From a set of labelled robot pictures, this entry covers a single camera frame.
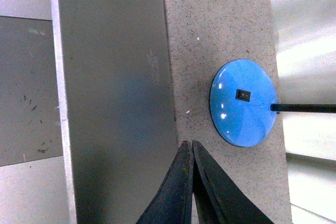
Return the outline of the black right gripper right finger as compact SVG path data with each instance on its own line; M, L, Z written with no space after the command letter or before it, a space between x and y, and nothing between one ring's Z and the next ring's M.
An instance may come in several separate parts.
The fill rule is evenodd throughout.
M193 193L199 223L273 223L215 161L193 141Z

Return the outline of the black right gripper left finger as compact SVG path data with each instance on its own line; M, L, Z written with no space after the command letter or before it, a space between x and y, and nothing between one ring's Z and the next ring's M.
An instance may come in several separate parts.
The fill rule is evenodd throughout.
M191 223L194 154L184 141L156 195L137 223Z

